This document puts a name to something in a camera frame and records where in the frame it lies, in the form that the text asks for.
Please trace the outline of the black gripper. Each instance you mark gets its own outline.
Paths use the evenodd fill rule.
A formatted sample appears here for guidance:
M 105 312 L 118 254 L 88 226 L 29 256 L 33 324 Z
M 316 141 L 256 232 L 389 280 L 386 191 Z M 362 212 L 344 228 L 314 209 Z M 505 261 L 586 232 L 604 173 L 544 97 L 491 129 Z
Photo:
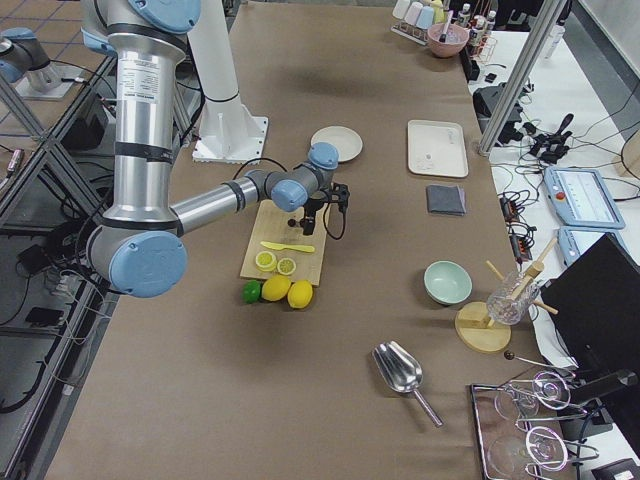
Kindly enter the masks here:
M 315 231 L 316 213 L 325 205 L 325 198 L 309 198 L 303 205 L 304 217 L 302 219 L 303 235 L 310 236 Z

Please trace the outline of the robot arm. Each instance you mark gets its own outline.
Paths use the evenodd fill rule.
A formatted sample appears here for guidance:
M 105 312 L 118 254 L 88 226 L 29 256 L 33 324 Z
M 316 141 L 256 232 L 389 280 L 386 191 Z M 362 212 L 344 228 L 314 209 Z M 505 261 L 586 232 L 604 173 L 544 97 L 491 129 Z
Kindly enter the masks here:
M 252 170 L 171 204 L 177 65 L 191 57 L 203 90 L 198 155 L 254 159 L 267 121 L 242 104 L 222 4 L 218 1 L 86 1 L 86 46 L 117 60 L 112 206 L 91 234 L 91 266 L 123 294 L 155 297 L 183 276 L 183 234 L 264 199 L 292 212 L 327 192 L 339 154 L 311 147 L 288 172 Z

